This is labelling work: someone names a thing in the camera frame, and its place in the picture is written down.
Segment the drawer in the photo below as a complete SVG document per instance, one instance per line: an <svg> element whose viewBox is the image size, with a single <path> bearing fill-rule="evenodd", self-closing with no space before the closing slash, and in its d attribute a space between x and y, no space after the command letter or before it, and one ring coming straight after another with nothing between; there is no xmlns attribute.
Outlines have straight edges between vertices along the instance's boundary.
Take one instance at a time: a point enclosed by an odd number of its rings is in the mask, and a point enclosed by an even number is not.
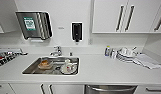
<svg viewBox="0 0 161 94"><path fill-rule="evenodd" d="M138 86L134 94L161 94L161 86Z"/></svg>
<svg viewBox="0 0 161 94"><path fill-rule="evenodd" d="M9 84L0 84L0 94L15 94Z"/></svg>

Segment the dish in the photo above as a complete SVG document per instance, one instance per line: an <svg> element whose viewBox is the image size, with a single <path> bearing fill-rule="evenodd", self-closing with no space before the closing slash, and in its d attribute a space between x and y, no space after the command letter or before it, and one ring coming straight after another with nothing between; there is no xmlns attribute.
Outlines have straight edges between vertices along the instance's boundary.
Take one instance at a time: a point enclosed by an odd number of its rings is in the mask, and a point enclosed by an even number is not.
<svg viewBox="0 0 161 94"><path fill-rule="evenodd" d="M60 71L63 74L72 74L77 70L77 65L72 63L67 63L61 66Z"/></svg>
<svg viewBox="0 0 161 94"><path fill-rule="evenodd" d="M52 67L52 62L48 62L47 60L43 60L39 65L38 68L39 69L50 69Z"/></svg>

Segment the faucet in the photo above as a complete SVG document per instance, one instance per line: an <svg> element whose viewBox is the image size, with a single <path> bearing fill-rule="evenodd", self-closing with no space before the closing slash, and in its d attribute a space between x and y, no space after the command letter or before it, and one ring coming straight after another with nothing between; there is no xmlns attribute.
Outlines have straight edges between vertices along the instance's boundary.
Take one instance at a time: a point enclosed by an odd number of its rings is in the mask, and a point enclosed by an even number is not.
<svg viewBox="0 0 161 94"><path fill-rule="evenodd" d="M54 48L56 48L56 51L57 51L57 52L53 52L53 53L51 53L50 55L52 55L52 56L61 56L61 55L62 55L61 46L56 46L56 47L54 47Z"/></svg>

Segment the electrical outlet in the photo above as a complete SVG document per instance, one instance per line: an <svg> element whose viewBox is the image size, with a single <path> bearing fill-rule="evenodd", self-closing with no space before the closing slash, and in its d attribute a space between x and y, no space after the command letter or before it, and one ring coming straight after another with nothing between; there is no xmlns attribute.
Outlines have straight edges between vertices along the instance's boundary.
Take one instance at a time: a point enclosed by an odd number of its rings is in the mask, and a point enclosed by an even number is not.
<svg viewBox="0 0 161 94"><path fill-rule="evenodd" d="M88 45L92 45L93 44L93 39L88 39Z"/></svg>

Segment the wall-mounted dispenser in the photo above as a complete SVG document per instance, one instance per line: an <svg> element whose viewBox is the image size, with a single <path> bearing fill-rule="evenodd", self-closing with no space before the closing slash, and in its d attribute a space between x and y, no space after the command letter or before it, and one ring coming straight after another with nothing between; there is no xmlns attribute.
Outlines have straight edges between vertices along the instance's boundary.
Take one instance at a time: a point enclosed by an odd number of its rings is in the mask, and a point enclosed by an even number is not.
<svg viewBox="0 0 161 94"><path fill-rule="evenodd" d="M82 23L72 23L72 39L75 42L82 40Z"/></svg>
<svg viewBox="0 0 161 94"><path fill-rule="evenodd" d="M25 39L48 39L52 36L49 15L46 12L16 12Z"/></svg>

